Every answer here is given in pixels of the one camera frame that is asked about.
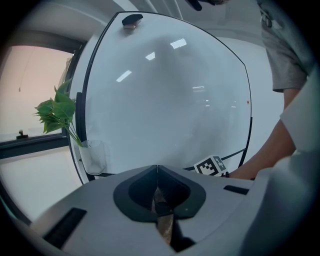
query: white wall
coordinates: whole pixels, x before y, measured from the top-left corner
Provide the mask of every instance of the white wall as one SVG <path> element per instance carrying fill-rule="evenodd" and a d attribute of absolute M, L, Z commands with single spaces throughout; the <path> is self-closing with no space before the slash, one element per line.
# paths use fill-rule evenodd
<path fill-rule="evenodd" d="M 31 221 L 81 186 L 68 146 L 2 159 L 0 178 Z"/>
<path fill-rule="evenodd" d="M 107 25 L 110 16 L 96 9 L 89 1 L 44 1 L 35 8 L 21 29 L 37 30 L 88 41 L 100 24 Z"/>
<path fill-rule="evenodd" d="M 219 37 L 245 64 L 251 88 L 252 130 L 245 162 L 266 142 L 284 108 L 282 93 L 272 91 L 266 49 L 246 41 Z"/>

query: window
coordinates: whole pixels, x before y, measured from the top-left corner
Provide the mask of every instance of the window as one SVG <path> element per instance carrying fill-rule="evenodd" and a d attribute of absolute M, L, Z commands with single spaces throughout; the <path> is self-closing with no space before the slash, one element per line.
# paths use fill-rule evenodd
<path fill-rule="evenodd" d="M 71 78 L 85 42 L 41 32 L 16 32 L 0 67 L 0 159 L 69 145 L 64 129 L 43 134 L 35 107 Z M 17 138 L 22 130 L 24 138 Z"/>
<path fill-rule="evenodd" d="M 72 57 L 38 46 L 10 47 L 0 78 L 0 142 L 16 140 L 20 130 L 29 138 L 44 135 L 35 107 L 55 97 L 54 86 L 65 80 Z"/>

